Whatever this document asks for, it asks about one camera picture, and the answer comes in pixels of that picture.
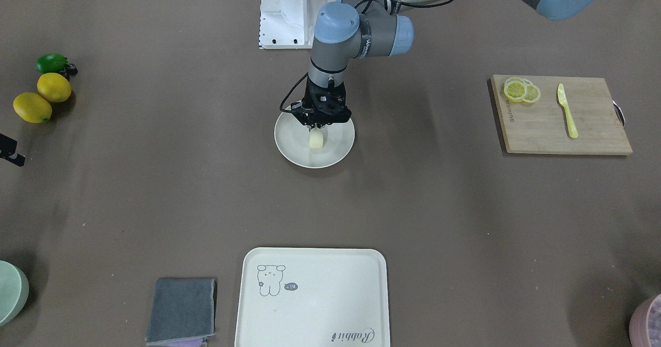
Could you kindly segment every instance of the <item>robotic arm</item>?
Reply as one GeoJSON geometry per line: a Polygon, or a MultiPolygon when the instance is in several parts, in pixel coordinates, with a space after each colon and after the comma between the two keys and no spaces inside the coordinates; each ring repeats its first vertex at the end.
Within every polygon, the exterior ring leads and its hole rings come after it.
{"type": "MultiPolygon", "coordinates": [[[[349,121],[351,111],[344,88],[349,60],[406,53],[413,43],[413,24],[399,12],[453,0],[431,4],[437,1],[442,0],[337,0],[324,5],[314,26],[304,98],[291,104],[291,110],[281,110],[291,112],[312,130],[349,121]]],[[[522,1],[550,20],[564,20],[593,0],[522,1]]]]}

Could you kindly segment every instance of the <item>folded cloth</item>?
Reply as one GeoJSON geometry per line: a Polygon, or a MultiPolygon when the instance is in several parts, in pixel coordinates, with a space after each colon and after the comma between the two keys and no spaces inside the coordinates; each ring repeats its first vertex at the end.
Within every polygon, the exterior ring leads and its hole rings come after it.
{"type": "Polygon", "coordinates": [[[206,345],[213,335],[215,279],[159,279],[154,287],[147,345],[206,345]]]}

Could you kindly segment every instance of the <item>cutting board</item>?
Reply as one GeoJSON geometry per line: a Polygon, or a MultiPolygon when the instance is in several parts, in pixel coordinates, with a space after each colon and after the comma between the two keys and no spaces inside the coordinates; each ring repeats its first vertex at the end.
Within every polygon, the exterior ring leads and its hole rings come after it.
{"type": "Polygon", "coordinates": [[[502,92],[511,76],[494,74],[496,101],[505,148],[509,153],[631,154],[631,146],[603,78],[519,76],[539,87],[536,103],[515,103],[502,92]],[[564,84],[578,138],[569,138],[564,112],[558,104],[558,84],[564,84]]]}

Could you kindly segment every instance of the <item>yellow knife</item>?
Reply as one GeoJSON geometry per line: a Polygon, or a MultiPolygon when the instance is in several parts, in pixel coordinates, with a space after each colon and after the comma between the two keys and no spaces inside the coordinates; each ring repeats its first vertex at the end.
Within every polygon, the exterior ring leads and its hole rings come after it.
{"type": "Polygon", "coordinates": [[[558,85],[558,103],[562,105],[564,109],[564,118],[567,120],[567,132],[572,138],[578,138],[578,130],[576,130],[576,124],[574,123],[574,118],[572,113],[569,112],[569,104],[567,103],[567,97],[564,95],[564,85],[558,85]]]}

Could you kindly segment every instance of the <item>green bowl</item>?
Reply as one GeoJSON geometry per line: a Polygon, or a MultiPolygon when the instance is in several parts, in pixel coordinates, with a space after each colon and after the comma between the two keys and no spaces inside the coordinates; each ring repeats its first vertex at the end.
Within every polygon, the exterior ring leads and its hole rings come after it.
{"type": "Polygon", "coordinates": [[[28,278],[13,264],[0,260],[0,326],[16,317],[28,298],[28,278]]]}

